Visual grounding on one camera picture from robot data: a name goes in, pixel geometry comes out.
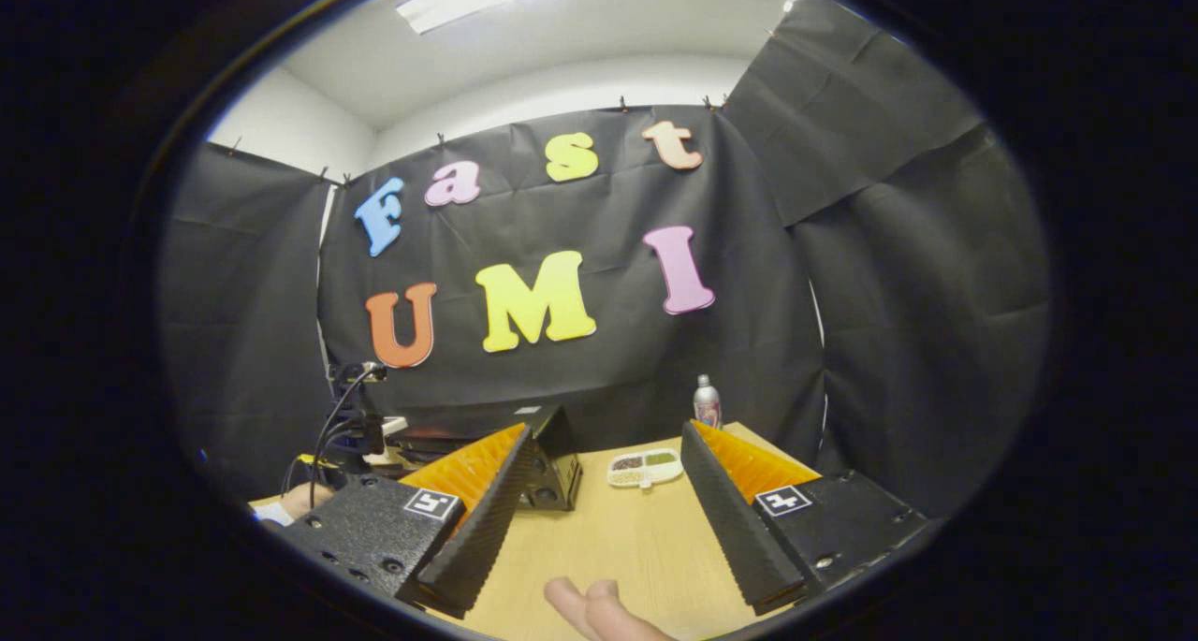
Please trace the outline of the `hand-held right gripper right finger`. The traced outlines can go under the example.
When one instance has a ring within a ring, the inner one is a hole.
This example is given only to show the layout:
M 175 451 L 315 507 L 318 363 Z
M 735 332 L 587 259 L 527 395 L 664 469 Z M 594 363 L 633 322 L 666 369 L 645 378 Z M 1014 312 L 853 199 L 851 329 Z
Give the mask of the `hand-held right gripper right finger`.
M 928 530 L 928 518 L 867 476 L 819 474 L 697 421 L 683 427 L 680 462 L 758 615 L 837 589 Z

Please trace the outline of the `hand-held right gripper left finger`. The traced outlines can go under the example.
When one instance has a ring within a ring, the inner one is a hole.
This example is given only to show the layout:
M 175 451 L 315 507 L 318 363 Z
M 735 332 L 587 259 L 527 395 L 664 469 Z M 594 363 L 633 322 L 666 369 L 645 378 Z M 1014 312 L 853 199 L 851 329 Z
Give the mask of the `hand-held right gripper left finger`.
M 279 534 L 343 581 L 460 619 L 504 546 L 533 450 L 518 423 L 399 480 L 347 482 Z

